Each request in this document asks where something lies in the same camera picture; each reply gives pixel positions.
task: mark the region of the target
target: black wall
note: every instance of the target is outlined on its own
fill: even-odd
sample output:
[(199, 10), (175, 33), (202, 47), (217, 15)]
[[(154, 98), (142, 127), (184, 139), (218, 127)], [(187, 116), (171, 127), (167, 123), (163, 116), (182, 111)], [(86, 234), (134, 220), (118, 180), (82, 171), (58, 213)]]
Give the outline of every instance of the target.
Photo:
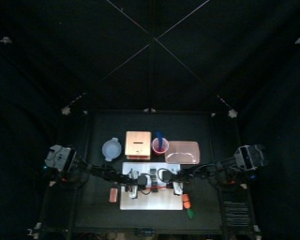
[[(151, 28), (148, 2), (114, 2)], [(203, 3), (180, 2), (158, 1), (156, 36)], [(86, 106), (139, 110), (227, 111), (221, 94), (239, 111), (243, 143), (269, 149), (253, 189), (261, 229), (300, 239), (300, 0), (210, 2), (162, 38), (202, 80), (155, 45), (155, 56), (144, 51), (104, 81), (150, 43), (107, 1), (0, 1), (0, 38), (15, 40), (0, 44), (0, 235), (38, 221), (60, 109), (88, 91)]]
[(23, 239), (38, 222), (58, 126), (44, 96), (0, 54), (0, 239)]
[(239, 118), (243, 143), (269, 148), (253, 199), (265, 234), (300, 239), (300, 49), (270, 78)]

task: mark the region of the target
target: table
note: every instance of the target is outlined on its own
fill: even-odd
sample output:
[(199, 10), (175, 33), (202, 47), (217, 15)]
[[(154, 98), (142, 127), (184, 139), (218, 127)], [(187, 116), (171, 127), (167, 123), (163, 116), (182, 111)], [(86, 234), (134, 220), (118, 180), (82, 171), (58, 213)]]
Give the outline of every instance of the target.
[[(124, 146), (127, 131), (150, 131), (152, 138), (155, 131), (160, 131), (171, 141), (198, 142), (202, 164), (231, 157), (241, 146), (235, 119), (222, 113), (205, 112), (90, 112), (66, 119), (58, 143), (75, 145), (87, 162), (100, 166), (106, 163), (104, 142), (116, 137)], [(111, 165), (123, 170), (126, 161), (123, 151)], [(164, 156), (152, 155), (151, 162), (164, 162)], [(50, 189), (42, 216), (47, 233), (62, 232), (71, 239), (72, 232), (152, 230), (156, 233), (222, 234), (225, 231), (219, 194), (209, 181), (195, 179), (186, 186), (194, 219), (183, 210), (120, 210), (120, 202), (110, 203), (111, 187), (112, 183), (90, 175), (87, 183), (74, 192)], [(63, 217), (54, 214), (56, 208)]]

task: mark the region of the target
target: red cup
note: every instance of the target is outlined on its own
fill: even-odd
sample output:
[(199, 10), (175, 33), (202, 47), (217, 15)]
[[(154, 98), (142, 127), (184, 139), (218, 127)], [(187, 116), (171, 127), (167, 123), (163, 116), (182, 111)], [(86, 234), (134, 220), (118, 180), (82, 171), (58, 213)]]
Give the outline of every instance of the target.
[(159, 139), (155, 138), (154, 141), (152, 141), (151, 147), (152, 147), (152, 150), (154, 150), (155, 154), (162, 155), (170, 149), (170, 142), (167, 141), (166, 138), (163, 138), (163, 146), (162, 146), (162, 149), (159, 149)]

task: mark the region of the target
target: black enclosure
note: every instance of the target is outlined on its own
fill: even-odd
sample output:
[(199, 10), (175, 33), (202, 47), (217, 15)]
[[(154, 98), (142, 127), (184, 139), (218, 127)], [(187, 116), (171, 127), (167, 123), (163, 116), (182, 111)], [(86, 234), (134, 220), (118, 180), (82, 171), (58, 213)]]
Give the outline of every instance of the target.
[[(158, 121), (172, 138), (198, 140), (210, 160), (227, 158), (241, 144), (266, 145), (270, 166), (249, 194), (253, 217), (266, 239), (300, 239), (299, 38), (300, 0), (0, 0), (0, 239), (31, 239), (43, 212), (50, 218), (51, 146), (74, 144), (94, 162), (100, 153), (91, 149), (112, 131), (124, 139), (124, 130), (155, 131)], [(98, 213), (82, 194), (103, 196), (95, 181), (80, 194), (60, 193), (66, 209), (56, 210), (66, 215), (55, 224), (74, 220), (79, 233), (94, 230), (96, 220), (80, 214)], [(215, 191), (210, 196), (211, 221), (160, 228), (152, 218), (146, 227), (225, 233), (214, 212), (227, 204)], [(103, 232), (132, 227), (98, 221)]]

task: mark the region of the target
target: cup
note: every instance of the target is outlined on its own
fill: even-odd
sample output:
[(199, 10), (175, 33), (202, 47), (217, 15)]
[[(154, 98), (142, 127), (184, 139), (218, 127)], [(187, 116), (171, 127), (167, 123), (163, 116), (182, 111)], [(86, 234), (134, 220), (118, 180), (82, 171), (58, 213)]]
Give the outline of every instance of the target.
[(162, 155), (170, 149), (170, 142), (167, 141), (166, 138), (163, 138), (163, 146), (162, 146), (162, 149), (159, 149), (159, 139), (155, 138), (154, 141), (152, 141), (151, 147), (152, 147), (152, 150), (154, 150), (155, 154)]

